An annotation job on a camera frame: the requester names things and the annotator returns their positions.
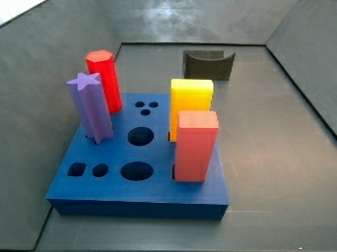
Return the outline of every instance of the pink rectangular block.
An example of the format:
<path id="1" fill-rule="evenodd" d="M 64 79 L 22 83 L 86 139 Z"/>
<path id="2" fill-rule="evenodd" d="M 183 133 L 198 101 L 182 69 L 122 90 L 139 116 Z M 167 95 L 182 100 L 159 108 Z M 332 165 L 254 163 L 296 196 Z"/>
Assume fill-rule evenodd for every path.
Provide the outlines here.
<path id="1" fill-rule="evenodd" d="M 179 112 L 175 181 L 206 181 L 217 134 L 218 121 L 214 111 Z"/>

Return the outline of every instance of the gray wall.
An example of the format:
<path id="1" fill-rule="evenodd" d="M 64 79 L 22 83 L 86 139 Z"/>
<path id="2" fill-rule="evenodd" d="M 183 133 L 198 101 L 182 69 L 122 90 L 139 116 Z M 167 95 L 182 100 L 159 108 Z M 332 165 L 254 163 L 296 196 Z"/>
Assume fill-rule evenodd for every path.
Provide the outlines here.
<path id="1" fill-rule="evenodd" d="M 106 1 L 123 42 L 266 44 L 297 0 Z"/>
<path id="2" fill-rule="evenodd" d="M 0 30 L 0 249 L 32 249 L 78 115 L 66 87 L 95 49 L 121 43 L 103 7 L 48 1 Z"/>
<path id="3" fill-rule="evenodd" d="M 268 47 L 337 133 L 337 2 L 300 0 Z"/>

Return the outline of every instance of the small circular hole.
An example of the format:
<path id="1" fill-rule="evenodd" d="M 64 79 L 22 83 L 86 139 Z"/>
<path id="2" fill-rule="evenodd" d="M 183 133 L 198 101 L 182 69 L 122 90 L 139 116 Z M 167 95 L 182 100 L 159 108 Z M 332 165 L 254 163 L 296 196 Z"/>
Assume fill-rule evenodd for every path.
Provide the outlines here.
<path id="1" fill-rule="evenodd" d="M 151 111 L 149 109 L 142 109 L 141 115 L 149 115 Z"/>
<path id="2" fill-rule="evenodd" d="M 108 166 L 103 163 L 98 164 L 92 169 L 92 175 L 95 177 L 103 177 L 108 173 Z"/>
<path id="3" fill-rule="evenodd" d="M 135 104 L 134 104 L 137 107 L 143 107 L 145 106 L 145 103 L 142 101 L 138 101 Z"/>
<path id="4" fill-rule="evenodd" d="M 137 127 L 127 133 L 127 140 L 135 146 L 146 146 L 154 139 L 153 131 L 146 127 Z"/>
<path id="5" fill-rule="evenodd" d="M 153 175 L 153 166 L 142 161 L 127 163 L 122 167 L 122 176 L 127 180 L 139 181 L 147 179 Z"/>
<path id="6" fill-rule="evenodd" d="M 149 106 L 150 106 L 150 107 L 157 107 L 157 106 L 158 106 L 158 102 L 155 102 L 155 101 L 151 102 L 151 103 L 149 104 Z"/>
<path id="7" fill-rule="evenodd" d="M 86 167 L 87 167 L 87 164 L 84 162 L 71 163 L 67 175 L 71 177 L 80 177 L 84 173 Z"/>

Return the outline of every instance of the shape sorter board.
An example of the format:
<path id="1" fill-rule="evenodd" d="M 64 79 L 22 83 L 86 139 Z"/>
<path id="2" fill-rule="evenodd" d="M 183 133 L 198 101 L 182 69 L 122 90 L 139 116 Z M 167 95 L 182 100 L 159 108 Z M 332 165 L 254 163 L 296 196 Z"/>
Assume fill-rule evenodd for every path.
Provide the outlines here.
<path id="1" fill-rule="evenodd" d="M 123 94 L 114 139 L 82 125 L 46 198 L 63 215 L 221 220 L 229 205 L 218 144 L 205 183 L 175 182 L 169 94 Z"/>

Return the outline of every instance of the star-shaped top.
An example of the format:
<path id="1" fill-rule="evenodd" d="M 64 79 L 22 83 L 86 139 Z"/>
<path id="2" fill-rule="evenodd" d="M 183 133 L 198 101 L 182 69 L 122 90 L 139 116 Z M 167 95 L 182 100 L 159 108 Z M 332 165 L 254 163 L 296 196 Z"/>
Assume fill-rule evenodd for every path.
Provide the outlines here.
<path id="1" fill-rule="evenodd" d="M 78 85 L 78 91 L 82 91 L 88 85 L 99 85 L 100 81 L 96 80 L 99 73 L 92 75 L 86 75 L 83 73 L 78 74 L 78 79 L 74 79 L 67 82 L 67 84 Z"/>

